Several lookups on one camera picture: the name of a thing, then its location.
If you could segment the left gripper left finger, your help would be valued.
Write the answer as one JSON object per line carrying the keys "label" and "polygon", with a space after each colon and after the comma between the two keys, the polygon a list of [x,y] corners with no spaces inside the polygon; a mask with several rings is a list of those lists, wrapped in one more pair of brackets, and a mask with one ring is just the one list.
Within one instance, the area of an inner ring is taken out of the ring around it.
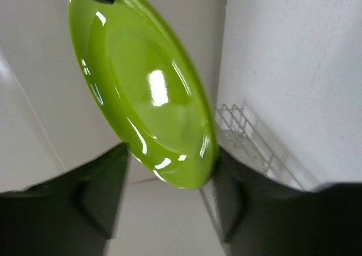
{"label": "left gripper left finger", "polygon": [[1,193],[2,255],[104,255],[114,237],[130,157],[120,143],[24,190]]}

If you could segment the green plate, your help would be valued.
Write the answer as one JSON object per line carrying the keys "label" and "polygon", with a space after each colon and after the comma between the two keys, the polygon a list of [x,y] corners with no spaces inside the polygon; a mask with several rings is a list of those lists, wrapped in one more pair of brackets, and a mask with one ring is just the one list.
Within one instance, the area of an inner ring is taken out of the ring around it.
{"label": "green plate", "polygon": [[213,113],[167,21],[147,0],[69,0],[68,23],[90,93],[132,155],[169,185],[204,186],[218,153]]}

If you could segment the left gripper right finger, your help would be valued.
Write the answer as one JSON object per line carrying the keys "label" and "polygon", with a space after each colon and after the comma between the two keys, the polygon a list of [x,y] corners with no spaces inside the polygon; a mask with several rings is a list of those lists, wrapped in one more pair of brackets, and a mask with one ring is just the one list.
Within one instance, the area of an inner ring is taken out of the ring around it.
{"label": "left gripper right finger", "polygon": [[213,175],[221,240],[232,255],[360,255],[361,184],[302,191],[219,149]]}

